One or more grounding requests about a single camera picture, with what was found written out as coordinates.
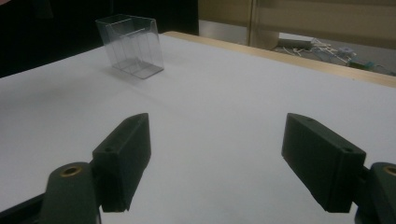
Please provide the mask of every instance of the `white tabletop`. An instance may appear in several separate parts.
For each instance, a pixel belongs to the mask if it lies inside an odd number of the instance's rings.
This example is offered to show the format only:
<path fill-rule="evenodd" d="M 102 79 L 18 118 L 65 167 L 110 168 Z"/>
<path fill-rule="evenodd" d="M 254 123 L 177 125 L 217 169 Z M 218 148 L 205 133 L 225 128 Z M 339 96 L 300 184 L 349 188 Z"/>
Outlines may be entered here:
<path fill-rule="evenodd" d="M 161 35 L 165 69 L 141 80 L 94 49 L 0 79 L 0 211 L 148 112 L 152 156 L 109 223 L 353 223 L 324 212 L 280 155 L 289 112 L 396 162 L 396 89 Z"/>

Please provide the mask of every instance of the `wooden table edge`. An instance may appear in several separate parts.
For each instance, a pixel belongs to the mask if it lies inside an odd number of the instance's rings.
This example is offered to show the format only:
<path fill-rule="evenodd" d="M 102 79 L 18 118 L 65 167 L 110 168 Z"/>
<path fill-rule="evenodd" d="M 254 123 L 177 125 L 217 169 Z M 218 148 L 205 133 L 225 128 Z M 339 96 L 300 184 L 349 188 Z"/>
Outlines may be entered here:
<path fill-rule="evenodd" d="M 297 66 L 314 69 L 320 72 L 337 75 L 340 77 L 347 77 L 351 79 L 356 79 L 356 80 L 375 83 L 387 87 L 396 88 L 396 77 L 392 77 L 392 76 L 387 76 L 369 71 L 363 71 L 337 64 L 318 62 L 314 60 L 273 52 L 265 49 L 256 49 L 248 46 L 238 45 L 234 43 L 229 43 L 229 42 L 197 36 L 197 35 L 187 35 L 174 31 L 163 33 L 163 35 L 172 36 L 175 38 L 188 40 L 191 42 L 206 44 L 209 46 L 214 46 L 222 49 L 234 50 L 254 56 L 263 57 L 266 59 L 275 60 L 282 63 L 290 63 Z"/>

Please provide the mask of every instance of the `dark background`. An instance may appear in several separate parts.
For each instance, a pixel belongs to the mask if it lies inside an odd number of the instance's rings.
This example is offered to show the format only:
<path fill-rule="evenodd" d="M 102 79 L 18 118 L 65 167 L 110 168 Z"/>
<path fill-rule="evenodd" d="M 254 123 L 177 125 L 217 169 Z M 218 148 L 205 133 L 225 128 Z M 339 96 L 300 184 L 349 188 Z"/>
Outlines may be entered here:
<path fill-rule="evenodd" d="M 11 0 L 0 6 L 0 77 L 103 46 L 95 20 L 115 14 L 198 35 L 198 0 Z"/>

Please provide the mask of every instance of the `white table surface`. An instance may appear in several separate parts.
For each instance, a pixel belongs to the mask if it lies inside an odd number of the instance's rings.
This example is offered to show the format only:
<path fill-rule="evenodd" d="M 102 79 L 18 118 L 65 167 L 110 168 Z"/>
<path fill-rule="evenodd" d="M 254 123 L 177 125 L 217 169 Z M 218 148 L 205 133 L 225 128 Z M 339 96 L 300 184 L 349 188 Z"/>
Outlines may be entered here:
<path fill-rule="evenodd" d="M 328 214 L 280 155 L 288 112 L 316 119 L 375 161 L 396 162 L 396 89 L 161 35 L 165 69 L 141 80 L 94 49 L 0 79 L 0 211 L 50 172 L 148 112 L 152 157 L 110 223 L 353 223 Z"/>

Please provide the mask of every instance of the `clear plastic box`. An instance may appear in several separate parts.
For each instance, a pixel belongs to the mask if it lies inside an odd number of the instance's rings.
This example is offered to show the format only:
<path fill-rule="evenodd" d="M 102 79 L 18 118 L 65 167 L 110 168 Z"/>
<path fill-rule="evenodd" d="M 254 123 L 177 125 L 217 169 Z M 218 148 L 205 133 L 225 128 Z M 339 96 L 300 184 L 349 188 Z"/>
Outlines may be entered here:
<path fill-rule="evenodd" d="M 163 70 L 163 56 L 154 19 L 116 15 L 96 21 L 113 67 L 147 78 Z"/>

